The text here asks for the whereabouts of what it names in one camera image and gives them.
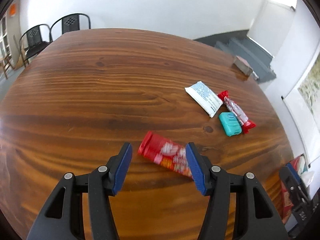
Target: stair step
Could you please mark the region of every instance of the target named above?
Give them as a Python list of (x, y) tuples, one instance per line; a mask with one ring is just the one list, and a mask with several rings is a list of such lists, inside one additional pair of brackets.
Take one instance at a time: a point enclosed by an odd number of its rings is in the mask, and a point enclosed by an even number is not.
[(257, 58), (259, 58), (264, 65), (270, 66), (270, 62), (273, 59), (265, 49), (255, 43), (253, 40), (246, 38), (241, 40), (242, 45), (244, 45), (248, 50), (250, 50)]
[(259, 76), (258, 83), (268, 82), (276, 78), (276, 74), (265, 65), (257, 56), (255, 56), (248, 48), (246, 48), (239, 40), (231, 38), (229, 48), (235, 55), (243, 57)]
[(224, 51), (226, 53), (229, 53), (229, 54), (231, 54), (233, 56), (235, 55), (233, 53), (233, 51), (228, 47), (228, 45), (222, 43), (221, 41), (217, 41), (216, 45), (214, 47), (217, 48), (217, 49), (220, 49), (220, 50), (222, 50), (222, 51)]

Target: orange object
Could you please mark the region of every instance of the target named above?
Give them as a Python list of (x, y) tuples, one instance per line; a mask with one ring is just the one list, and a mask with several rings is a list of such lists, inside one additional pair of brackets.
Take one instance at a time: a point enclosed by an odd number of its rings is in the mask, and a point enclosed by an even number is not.
[(13, 17), (16, 15), (17, 12), (17, 4), (13, 3), (12, 5), (10, 5), (9, 7), (9, 16)]

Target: white plastic wrapper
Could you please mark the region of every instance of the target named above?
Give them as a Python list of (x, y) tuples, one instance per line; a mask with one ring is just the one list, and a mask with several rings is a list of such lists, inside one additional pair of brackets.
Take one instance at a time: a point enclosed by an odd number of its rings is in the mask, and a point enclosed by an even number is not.
[(199, 105), (201, 105), (210, 117), (213, 117), (219, 107), (223, 104), (221, 99), (201, 81), (184, 89)]

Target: wooden table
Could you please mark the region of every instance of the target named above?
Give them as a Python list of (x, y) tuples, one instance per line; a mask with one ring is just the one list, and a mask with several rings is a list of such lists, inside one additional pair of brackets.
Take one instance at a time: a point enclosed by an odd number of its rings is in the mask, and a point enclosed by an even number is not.
[[(39, 210), (66, 172), (91, 172), (133, 145), (121, 192), (111, 198), (121, 239), (196, 239), (208, 198), (193, 181), (136, 155), (148, 130), (193, 141), (228, 172), (251, 171), (282, 211), (277, 171), (292, 158), (281, 123), (256, 82), (233, 58), (196, 41), (148, 31), (65, 33), (27, 66), (0, 104), (0, 209), (26, 239)], [(257, 124), (227, 137), (184, 88), (203, 81), (229, 94)], [(227, 238), (233, 230), (231, 196)], [(91, 239), (87, 196), (84, 222)]]

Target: candy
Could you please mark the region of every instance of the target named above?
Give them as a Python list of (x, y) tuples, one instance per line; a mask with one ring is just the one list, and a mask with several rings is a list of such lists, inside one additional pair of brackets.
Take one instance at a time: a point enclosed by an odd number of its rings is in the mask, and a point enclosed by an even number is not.
[(186, 149), (158, 134), (149, 131), (140, 144), (138, 154), (156, 164), (192, 178), (186, 159)]
[(244, 111), (228, 97), (228, 90), (218, 94), (218, 97), (226, 104), (228, 110), (236, 116), (244, 133), (248, 133), (249, 129), (256, 127), (256, 124), (247, 117)]

